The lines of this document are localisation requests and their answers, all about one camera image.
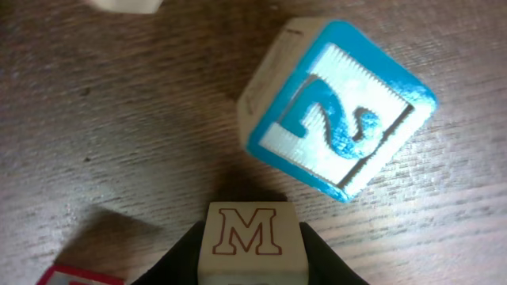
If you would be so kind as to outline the wooden block green side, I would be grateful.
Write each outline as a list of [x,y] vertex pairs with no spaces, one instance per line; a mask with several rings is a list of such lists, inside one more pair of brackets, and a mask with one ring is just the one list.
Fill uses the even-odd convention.
[[111,13],[151,14],[158,11],[163,0],[85,0],[102,11]]

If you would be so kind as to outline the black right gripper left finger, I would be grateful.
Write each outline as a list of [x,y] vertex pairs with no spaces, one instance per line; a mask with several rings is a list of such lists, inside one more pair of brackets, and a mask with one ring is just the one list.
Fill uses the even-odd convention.
[[173,247],[132,285],[197,285],[197,266],[205,222],[196,222]]

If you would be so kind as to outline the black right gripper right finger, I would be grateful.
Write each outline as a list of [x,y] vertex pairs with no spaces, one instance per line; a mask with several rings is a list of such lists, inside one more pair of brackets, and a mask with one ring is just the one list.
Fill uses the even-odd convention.
[[306,222],[299,224],[309,264],[309,285],[368,285]]

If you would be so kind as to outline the blue number 2 block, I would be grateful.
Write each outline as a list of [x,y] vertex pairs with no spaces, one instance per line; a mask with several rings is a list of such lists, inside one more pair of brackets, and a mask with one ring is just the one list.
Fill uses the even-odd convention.
[[437,105],[347,21],[295,17],[238,99],[239,138],[257,159],[348,202]]

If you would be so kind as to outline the red letter A block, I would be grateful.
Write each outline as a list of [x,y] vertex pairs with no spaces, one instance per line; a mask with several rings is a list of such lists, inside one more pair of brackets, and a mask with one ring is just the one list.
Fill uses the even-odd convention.
[[124,285],[124,281],[102,273],[54,264],[40,277],[36,285]]

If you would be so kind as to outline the wooden shell picture block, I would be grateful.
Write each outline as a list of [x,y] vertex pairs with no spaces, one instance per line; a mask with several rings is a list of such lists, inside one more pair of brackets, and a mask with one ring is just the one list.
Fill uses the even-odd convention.
[[309,263],[290,202],[213,202],[197,267],[199,285],[307,285]]

